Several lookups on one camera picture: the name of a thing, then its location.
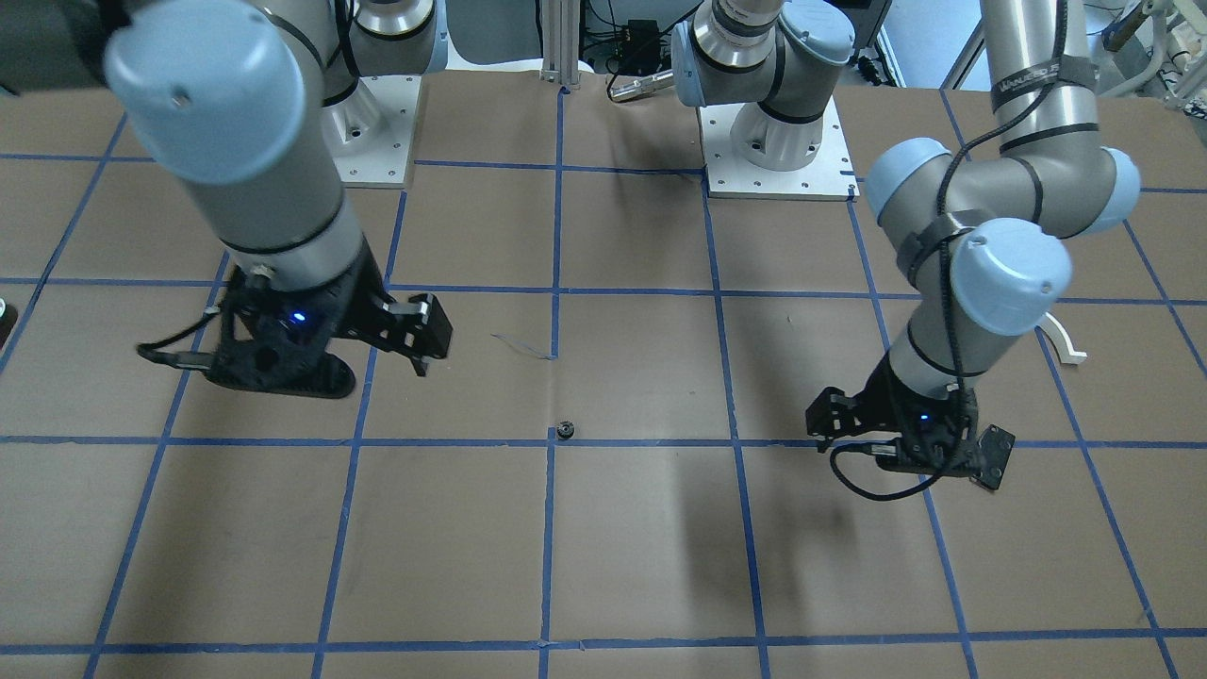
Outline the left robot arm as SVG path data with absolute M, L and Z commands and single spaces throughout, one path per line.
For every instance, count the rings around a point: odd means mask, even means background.
M 1129 218 L 1141 176 L 1100 137 L 1098 69 L 1079 1 L 982 1 L 996 128 L 947 150 L 931 137 L 884 151 L 867 201 L 922 300 L 863 390 L 829 387 L 806 409 L 832 458 L 1001 484 L 1015 438 L 978 428 L 975 384 L 1030 334 L 1073 275 L 1069 238 Z M 734 139 L 754 166 L 791 171 L 853 53 L 824 1 L 705 1 L 674 27 L 681 103 L 740 104 Z

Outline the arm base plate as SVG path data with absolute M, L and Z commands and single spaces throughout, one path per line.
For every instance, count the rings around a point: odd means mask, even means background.
M 700 144 L 713 198 L 845 201 L 859 197 L 839 111 L 786 124 L 756 103 L 698 109 Z
M 371 76 L 323 109 L 323 142 L 348 188 L 406 188 L 420 94 L 419 75 Z

